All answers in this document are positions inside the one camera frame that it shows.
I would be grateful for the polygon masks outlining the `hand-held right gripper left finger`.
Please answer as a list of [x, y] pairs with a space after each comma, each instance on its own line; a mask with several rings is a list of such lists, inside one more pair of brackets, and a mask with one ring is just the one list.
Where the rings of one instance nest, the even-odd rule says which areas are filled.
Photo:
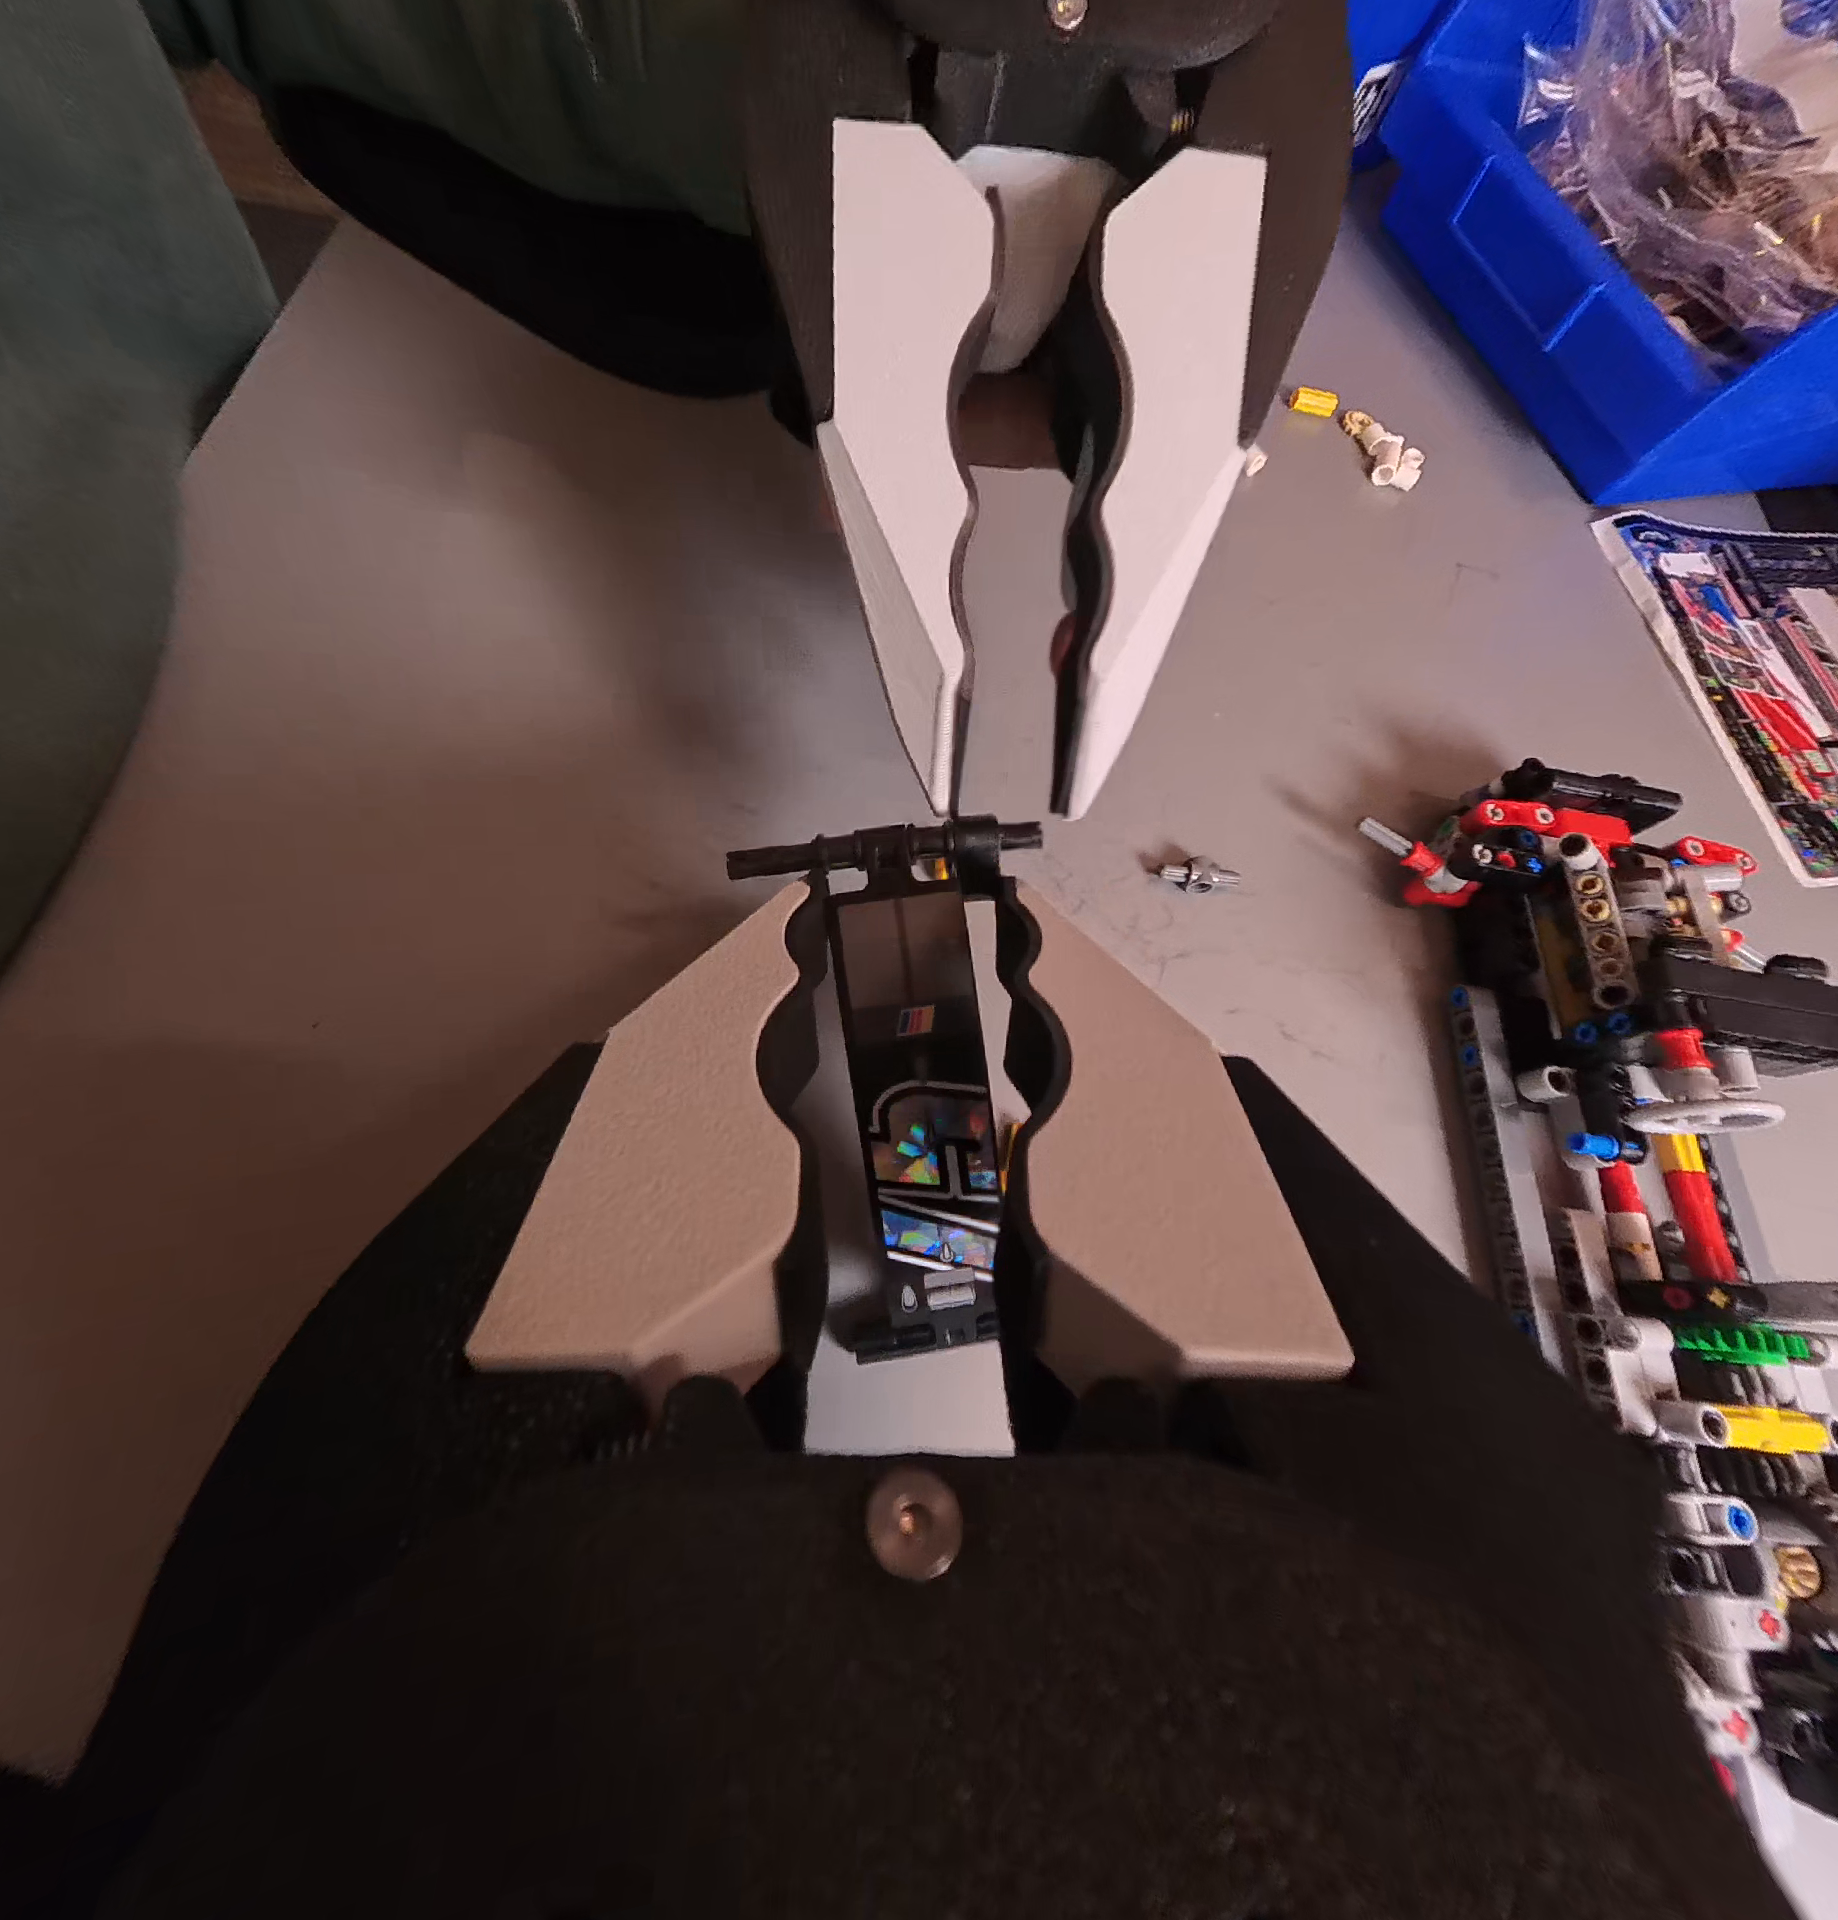
[[802, 1148], [760, 1050], [810, 901], [789, 881], [609, 1031], [468, 1337], [474, 1369], [615, 1373], [663, 1404], [782, 1360]]

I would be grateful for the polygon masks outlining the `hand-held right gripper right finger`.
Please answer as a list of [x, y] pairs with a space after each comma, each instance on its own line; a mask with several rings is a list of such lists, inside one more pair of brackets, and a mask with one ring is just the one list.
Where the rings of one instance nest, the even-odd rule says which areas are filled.
[[1022, 881], [997, 901], [1025, 1266], [1003, 1296], [1071, 1394], [1334, 1382], [1354, 1348], [1220, 1048]]

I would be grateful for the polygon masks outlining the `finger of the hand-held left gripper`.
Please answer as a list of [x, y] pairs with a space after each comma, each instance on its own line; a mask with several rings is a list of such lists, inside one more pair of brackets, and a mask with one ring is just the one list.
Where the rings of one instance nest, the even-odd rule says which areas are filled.
[[833, 407], [815, 444], [894, 726], [943, 816], [971, 692], [961, 581], [976, 505], [954, 426], [998, 239], [994, 207], [925, 129], [835, 121]]
[[1187, 145], [1099, 226], [1081, 314], [1108, 382], [1069, 524], [1078, 609], [1054, 730], [1060, 818], [1082, 818], [1113, 775], [1242, 474], [1266, 180], [1266, 156]]

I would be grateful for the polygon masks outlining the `black holographic curved lego panel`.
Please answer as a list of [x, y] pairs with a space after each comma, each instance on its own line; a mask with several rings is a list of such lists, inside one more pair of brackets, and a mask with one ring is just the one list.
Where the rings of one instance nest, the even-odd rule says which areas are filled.
[[[876, 1315], [851, 1331], [858, 1362], [978, 1345], [1000, 1331], [998, 1121], [969, 898], [927, 874], [951, 849], [945, 822], [725, 856], [735, 881], [810, 879], [825, 911], [878, 1259]], [[1000, 824], [1003, 855], [1043, 844], [1037, 821]]]

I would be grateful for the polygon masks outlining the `lego car chassis assembly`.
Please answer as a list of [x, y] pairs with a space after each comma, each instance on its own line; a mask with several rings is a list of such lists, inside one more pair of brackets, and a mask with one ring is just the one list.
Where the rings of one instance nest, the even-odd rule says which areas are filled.
[[1777, 1275], [1737, 1140], [1838, 1069], [1838, 984], [1744, 932], [1760, 871], [1681, 794], [1528, 758], [1425, 833], [1491, 1291], [1650, 1466], [1681, 1692], [1765, 1846], [1838, 1821], [1838, 1281]]

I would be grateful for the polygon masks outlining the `clear bags of lego pieces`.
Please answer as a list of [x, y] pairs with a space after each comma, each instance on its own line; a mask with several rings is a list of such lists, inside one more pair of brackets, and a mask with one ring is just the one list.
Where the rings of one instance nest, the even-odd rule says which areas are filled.
[[1718, 376], [1838, 306], [1838, 1], [1595, 1], [1522, 45], [1539, 175]]

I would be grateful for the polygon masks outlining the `person's left hand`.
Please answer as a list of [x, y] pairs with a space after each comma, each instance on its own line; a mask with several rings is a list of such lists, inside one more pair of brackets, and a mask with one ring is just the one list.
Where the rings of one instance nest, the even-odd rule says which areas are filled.
[[969, 466], [1074, 472], [1057, 431], [1057, 392], [1041, 369], [978, 372], [957, 405], [957, 438]]

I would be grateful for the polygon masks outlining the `blue plastic bin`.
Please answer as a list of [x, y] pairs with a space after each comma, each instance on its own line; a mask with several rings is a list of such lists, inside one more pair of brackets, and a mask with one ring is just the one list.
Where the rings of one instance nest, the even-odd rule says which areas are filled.
[[1838, 306], [1718, 376], [1522, 149], [1526, 40], [1578, 4], [1453, 4], [1383, 132], [1385, 222], [1590, 501], [1838, 483]]

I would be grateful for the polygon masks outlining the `instruction booklet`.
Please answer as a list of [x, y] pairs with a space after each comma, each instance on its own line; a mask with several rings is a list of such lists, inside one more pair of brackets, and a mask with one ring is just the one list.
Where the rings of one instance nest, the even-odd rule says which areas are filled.
[[1838, 533], [1591, 533], [1793, 874], [1838, 888]]

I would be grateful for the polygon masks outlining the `person's upper body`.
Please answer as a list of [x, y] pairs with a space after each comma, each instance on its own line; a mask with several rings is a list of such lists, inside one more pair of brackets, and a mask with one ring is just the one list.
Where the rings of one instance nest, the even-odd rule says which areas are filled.
[[277, 314], [194, 4], [0, 1], [0, 975], [150, 698], [191, 448]]

